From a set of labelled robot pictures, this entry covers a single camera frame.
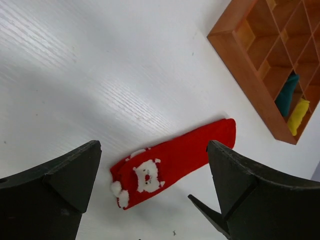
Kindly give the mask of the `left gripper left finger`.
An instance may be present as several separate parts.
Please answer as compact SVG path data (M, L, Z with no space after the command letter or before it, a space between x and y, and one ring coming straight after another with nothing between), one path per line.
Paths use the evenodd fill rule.
M2 240L74 240L102 150L98 140L0 180Z

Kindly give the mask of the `teal sock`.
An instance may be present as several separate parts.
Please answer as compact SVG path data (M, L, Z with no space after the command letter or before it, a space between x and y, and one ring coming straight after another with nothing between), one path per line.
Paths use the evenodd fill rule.
M287 117L289 115L293 94L299 79L300 76L298 74L291 74L274 101L283 117Z

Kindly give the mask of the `yellow bear sock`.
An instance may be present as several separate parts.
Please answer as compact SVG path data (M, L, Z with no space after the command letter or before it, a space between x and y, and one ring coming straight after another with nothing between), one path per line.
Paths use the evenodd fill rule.
M287 126L293 136L298 134L298 128L301 125L303 118L308 112L310 101L301 98L290 115Z

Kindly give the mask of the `red sock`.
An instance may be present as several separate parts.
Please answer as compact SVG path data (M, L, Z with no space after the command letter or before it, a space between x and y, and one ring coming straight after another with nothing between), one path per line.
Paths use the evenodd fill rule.
M211 140L233 148L236 121L223 118L121 159L110 168L110 189L118 207L127 210L138 205L206 165Z

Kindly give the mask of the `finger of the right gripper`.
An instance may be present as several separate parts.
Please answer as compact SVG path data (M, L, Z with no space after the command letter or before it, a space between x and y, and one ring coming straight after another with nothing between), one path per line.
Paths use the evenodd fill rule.
M227 222L224 221L221 213L211 209L192 194L189 194L187 197L218 232L223 234L227 239L231 239Z

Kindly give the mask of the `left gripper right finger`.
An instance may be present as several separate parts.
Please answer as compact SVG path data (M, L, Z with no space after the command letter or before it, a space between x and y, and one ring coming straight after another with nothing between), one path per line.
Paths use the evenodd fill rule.
M212 140L207 153L233 240L318 240L320 184L275 170Z

